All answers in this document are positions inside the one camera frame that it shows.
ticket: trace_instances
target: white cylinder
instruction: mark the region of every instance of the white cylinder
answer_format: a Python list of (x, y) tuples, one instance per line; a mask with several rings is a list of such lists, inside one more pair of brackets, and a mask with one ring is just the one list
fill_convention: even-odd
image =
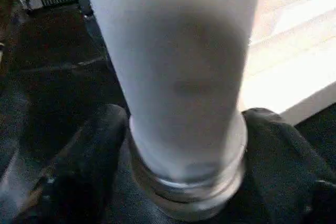
[(147, 167), (179, 182), (225, 168), (256, 0), (91, 2)]

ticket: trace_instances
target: metal base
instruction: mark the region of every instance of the metal base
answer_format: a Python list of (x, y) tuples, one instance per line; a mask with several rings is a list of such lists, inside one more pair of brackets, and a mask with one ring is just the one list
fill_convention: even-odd
[[(234, 196), (236, 191), (238, 191), (245, 173), (244, 163), (241, 162), (234, 177), (229, 183), (225, 183), (223, 189), (217, 192), (216, 195), (196, 201), (178, 202), (159, 195), (158, 192), (150, 186), (148, 175), (142, 172), (142, 164), (134, 155), (132, 155), (131, 164), (133, 179), (159, 209), (173, 219), (188, 222), (209, 219), (218, 214), (225, 207), (226, 203)], [(170, 188), (166, 193), (172, 193), (172, 195), (174, 195), (178, 194), (178, 191), (181, 191), (181, 189)]]

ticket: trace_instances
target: white tube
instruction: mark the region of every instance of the white tube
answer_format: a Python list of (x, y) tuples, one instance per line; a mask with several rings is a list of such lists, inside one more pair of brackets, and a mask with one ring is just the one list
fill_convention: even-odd
[(146, 167), (200, 182), (242, 157), (236, 104), (256, 0), (91, 2)]

